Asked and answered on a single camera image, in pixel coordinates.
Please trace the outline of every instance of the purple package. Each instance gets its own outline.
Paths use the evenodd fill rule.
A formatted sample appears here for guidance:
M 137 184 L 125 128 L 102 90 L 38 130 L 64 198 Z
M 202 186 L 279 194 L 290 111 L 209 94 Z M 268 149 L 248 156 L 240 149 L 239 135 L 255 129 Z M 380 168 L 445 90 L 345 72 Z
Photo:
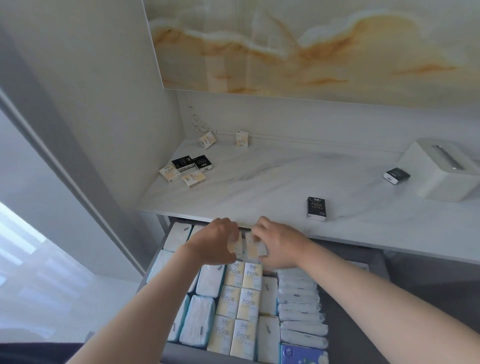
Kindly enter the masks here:
M 282 344 L 281 354 L 282 364 L 328 364 L 328 353 L 320 349 Z

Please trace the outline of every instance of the white wall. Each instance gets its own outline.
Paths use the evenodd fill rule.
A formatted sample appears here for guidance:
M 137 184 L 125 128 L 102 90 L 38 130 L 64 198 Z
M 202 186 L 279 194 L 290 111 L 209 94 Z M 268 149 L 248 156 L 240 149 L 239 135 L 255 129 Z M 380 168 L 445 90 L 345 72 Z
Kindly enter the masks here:
M 0 111 L 0 201 L 95 274 L 141 275 Z
M 184 131 L 177 95 L 161 84 L 142 1 L 6 1 L 0 26 L 153 251 L 136 206 Z
M 220 139 L 236 130 L 251 133 L 251 142 L 289 143 L 319 150 L 382 154 L 401 153 L 417 138 L 447 139 L 480 159 L 480 108 L 418 110 L 335 102 L 252 97 L 179 91 L 180 110 L 188 137 L 192 113 Z

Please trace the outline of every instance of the abstract artwork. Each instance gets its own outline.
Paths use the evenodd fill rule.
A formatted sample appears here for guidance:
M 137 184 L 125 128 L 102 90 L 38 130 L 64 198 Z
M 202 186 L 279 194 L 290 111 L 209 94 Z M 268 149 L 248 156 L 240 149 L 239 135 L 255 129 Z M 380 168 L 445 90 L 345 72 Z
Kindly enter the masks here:
M 480 103 L 480 1 L 144 0 L 165 88 Z

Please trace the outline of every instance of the open drawer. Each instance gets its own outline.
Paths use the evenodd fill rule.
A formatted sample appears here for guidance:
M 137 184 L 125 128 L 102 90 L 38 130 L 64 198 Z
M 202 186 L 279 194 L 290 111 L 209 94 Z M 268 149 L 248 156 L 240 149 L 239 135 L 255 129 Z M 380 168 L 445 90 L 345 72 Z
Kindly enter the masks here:
M 153 263 L 163 248 L 165 240 L 175 222 L 185 222 L 192 225 L 205 225 L 205 222 L 187 220 L 180 218 L 170 218 L 170 226 L 167 234 L 158 248 L 157 253 L 152 259 L 147 273 L 145 274 L 140 287 L 140 290 L 146 284 L 146 278 L 152 269 Z M 355 245 L 333 243 L 321 240 L 313 240 L 321 244 L 330 251 L 339 255 L 340 257 L 354 261 L 368 264 L 369 270 L 372 273 L 379 275 L 385 279 L 390 280 L 388 272 L 384 263 L 383 252 L 379 249 L 359 247 Z M 329 327 L 328 335 L 329 341 L 328 356 L 332 364 L 349 364 L 349 363 L 385 363 L 387 360 L 374 347 L 372 342 L 365 336 L 355 322 L 348 316 L 348 314 L 338 305 L 325 291 L 319 289 L 320 299 L 322 301 L 322 312 L 326 315 L 325 323 Z M 236 358 L 233 356 L 226 356 L 206 350 L 184 346 L 168 342 L 165 346 L 163 356 L 163 364 L 247 364 L 252 363 L 249 360 Z

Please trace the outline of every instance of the person's right hand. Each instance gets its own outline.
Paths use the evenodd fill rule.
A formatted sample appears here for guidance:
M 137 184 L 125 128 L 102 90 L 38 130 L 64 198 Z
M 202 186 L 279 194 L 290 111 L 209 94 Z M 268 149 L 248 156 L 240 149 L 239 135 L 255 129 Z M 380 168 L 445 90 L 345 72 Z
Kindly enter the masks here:
M 261 216 L 252 228 L 252 236 L 265 242 L 268 256 L 259 257 L 268 268 L 293 268 L 312 242 L 300 231 Z

